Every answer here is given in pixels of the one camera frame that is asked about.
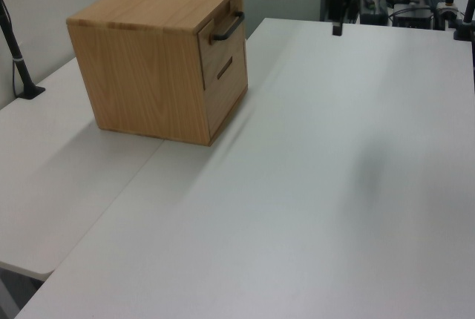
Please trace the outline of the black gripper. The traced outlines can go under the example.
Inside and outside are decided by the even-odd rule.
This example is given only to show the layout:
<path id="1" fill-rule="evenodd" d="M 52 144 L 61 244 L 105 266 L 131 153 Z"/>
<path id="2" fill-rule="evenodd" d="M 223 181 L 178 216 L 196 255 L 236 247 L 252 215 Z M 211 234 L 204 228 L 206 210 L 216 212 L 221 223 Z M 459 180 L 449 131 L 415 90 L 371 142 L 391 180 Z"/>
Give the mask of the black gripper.
<path id="1" fill-rule="evenodd" d="M 333 24 L 332 34 L 334 36 L 342 35 L 342 19 L 344 18 L 344 0 L 328 0 L 328 19 L 332 22 L 338 23 Z"/>

